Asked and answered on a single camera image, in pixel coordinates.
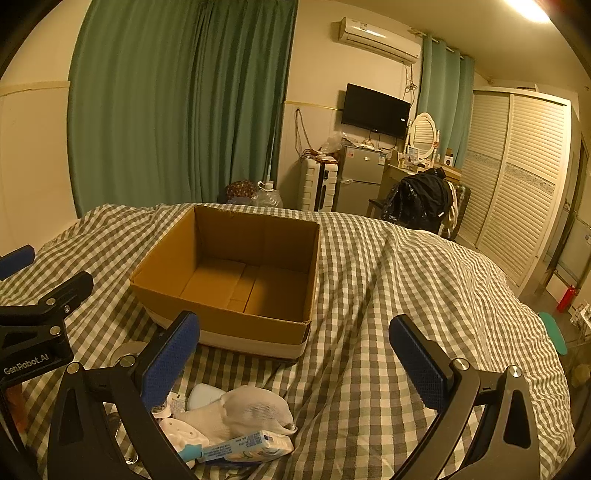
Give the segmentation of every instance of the gray mini fridge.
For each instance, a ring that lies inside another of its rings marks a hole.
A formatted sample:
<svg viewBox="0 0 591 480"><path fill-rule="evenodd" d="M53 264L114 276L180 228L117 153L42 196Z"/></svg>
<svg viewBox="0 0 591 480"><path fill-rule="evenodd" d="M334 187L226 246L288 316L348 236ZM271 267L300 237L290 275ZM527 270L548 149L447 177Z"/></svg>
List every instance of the gray mini fridge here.
<svg viewBox="0 0 591 480"><path fill-rule="evenodd" d="M384 162L379 152L346 147L340 159L334 211L365 216L369 199L378 198Z"/></svg>

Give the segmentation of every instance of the checkered bedsheet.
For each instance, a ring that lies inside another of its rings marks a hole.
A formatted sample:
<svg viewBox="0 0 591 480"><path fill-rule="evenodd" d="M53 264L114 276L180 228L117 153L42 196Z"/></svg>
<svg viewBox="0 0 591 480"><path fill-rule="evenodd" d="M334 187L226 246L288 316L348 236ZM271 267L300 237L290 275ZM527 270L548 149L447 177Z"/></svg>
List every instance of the checkered bedsheet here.
<svg viewBox="0 0 591 480"><path fill-rule="evenodd" d="M45 245L35 264L0 283L0 304L36 303L80 270L95 279L92 296L66 319L75 358L107 366L115 348L149 340L157 327L129 288L129 275L191 205L102 206ZM407 313L452 358L480 369L521 365L539 429L542 478L574 448L566 379L543 324L507 288L485 257L427 232L338 213L246 211L304 218L322 230L318 304L304 355L295 365L202 346L176 391L204 382L223 390L252 384L284 397L299 430L295 451L233 478L389 479L434 419L387 337L389 320ZM52 405L63 368L28 382L30 445L47 466ZM476 430L469 425L445 473L460 464ZM198 466L204 479L228 471Z"/></svg>

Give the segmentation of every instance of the wardrobe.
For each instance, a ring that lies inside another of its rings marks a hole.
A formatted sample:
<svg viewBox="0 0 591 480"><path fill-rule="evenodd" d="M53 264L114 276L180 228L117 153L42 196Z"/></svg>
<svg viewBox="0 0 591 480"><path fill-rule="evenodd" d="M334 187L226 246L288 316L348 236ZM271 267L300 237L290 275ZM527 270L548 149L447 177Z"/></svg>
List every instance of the wardrobe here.
<svg viewBox="0 0 591 480"><path fill-rule="evenodd" d="M459 231L520 293L563 203L571 155L569 100L505 88L474 90L462 183L472 194Z"/></svg>

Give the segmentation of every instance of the red fire extinguisher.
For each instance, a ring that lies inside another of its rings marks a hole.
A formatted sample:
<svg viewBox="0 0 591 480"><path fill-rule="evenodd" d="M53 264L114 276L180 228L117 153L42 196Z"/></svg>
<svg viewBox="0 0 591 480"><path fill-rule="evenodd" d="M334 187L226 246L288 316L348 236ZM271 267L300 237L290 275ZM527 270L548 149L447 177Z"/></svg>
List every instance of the red fire extinguisher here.
<svg viewBox="0 0 591 480"><path fill-rule="evenodd" d="M570 304L573 302L576 296L577 289L572 286L569 287L566 290L564 297L562 297L562 300L560 300L560 303L556 307L556 310L558 310L560 313L564 313L570 307Z"/></svg>

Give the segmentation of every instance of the curtain rod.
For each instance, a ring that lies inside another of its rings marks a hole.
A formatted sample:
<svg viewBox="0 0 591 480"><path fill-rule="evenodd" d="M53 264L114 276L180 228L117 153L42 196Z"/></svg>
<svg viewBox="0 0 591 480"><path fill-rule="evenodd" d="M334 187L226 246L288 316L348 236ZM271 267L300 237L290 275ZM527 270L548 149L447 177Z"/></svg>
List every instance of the curtain rod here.
<svg viewBox="0 0 591 480"><path fill-rule="evenodd" d="M410 33L412 33L413 35L415 35L416 37L423 37L425 38L427 36L427 34L425 32L421 32L418 28L411 28L410 30L408 30ZM431 38L435 43L439 43L439 40L436 38ZM455 52L455 50L453 48L450 48L448 46L446 46L447 51L450 51L452 53ZM463 60L464 59L464 55L462 55L462 53L460 52L460 58ZM488 76L488 75L484 75L482 72L479 72L478 69L474 68L474 71L480 75L482 78L484 78L487 83L489 85L492 85L492 79Z"/></svg>

